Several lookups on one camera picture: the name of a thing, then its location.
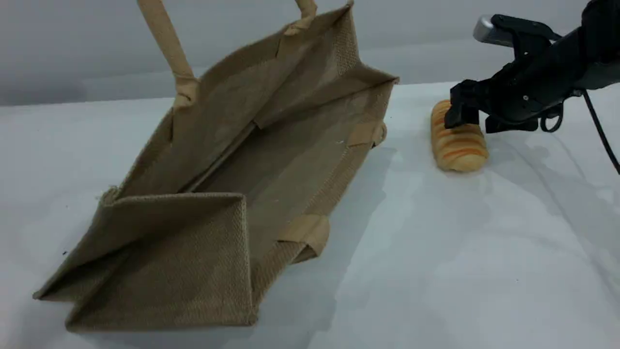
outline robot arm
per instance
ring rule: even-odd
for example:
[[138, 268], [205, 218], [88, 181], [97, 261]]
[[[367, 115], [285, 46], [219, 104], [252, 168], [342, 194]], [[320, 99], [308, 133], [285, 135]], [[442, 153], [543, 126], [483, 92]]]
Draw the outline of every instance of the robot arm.
[[[482, 17], [478, 41], [512, 47], [515, 60], [490, 79], [465, 80], [450, 91], [447, 129], [478, 124], [489, 115], [487, 133], [557, 130], [564, 101], [585, 90], [620, 82], [620, 0], [591, 0], [582, 24], [561, 37], [547, 25], [503, 15]], [[546, 121], [558, 118], [548, 129]]]

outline tote bag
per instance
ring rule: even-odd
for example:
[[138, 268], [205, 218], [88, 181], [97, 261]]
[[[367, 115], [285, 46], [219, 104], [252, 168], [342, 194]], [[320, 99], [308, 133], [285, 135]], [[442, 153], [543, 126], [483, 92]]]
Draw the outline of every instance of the tote bag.
[[174, 105], [34, 298], [73, 301], [71, 331], [252, 325], [278, 275], [323, 251], [397, 79], [361, 63], [351, 2], [298, 0], [300, 20], [199, 79], [161, 0], [138, 4]]

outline bag handle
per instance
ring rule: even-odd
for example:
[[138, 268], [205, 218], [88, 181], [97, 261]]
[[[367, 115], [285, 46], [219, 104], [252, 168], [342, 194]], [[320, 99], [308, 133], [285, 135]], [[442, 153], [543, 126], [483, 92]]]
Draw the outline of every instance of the bag handle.
[[138, 6], [174, 75], [177, 95], [172, 108], [191, 106], [196, 100], [198, 80], [193, 75], [192, 67], [187, 63], [181, 42], [164, 4], [161, 0], [138, 0]]
[[[187, 62], [177, 32], [172, 26], [162, 0], [137, 1], [146, 24], [174, 75], [177, 95], [172, 108], [176, 110], [191, 106], [196, 101], [198, 80], [194, 77], [192, 67]], [[296, 35], [308, 29], [316, 17], [317, 7], [314, 0], [295, 0], [295, 2], [301, 11], [301, 18], [287, 28], [285, 31], [287, 36]]]

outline bread loaf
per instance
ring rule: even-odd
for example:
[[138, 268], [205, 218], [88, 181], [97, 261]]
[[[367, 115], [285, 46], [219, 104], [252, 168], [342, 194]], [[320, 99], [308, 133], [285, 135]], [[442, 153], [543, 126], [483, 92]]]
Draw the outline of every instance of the bread loaf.
[[481, 169], [489, 157], [480, 126], [466, 124], [446, 130], [443, 118], [450, 101], [441, 101], [431, 114], [431, 145], [439, 168], [472, 172]]

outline white wall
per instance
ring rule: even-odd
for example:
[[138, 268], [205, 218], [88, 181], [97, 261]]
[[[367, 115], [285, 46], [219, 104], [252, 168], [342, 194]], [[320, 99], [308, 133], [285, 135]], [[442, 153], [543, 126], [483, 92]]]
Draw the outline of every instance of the white wall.
[[[319, 12], [345, 0], [317, 0]], [[299, 16], [293, 0], [165, 0], [195, 73]], [[486, 78], [510, 49], [476, 42], [481, 14], [503, 13], [565, 34], [586, 0], [356, 0], [362, 59], [401, 83]], [[0, 104], [173, 95], [166, 61], [131, 0], [4, 0]]]

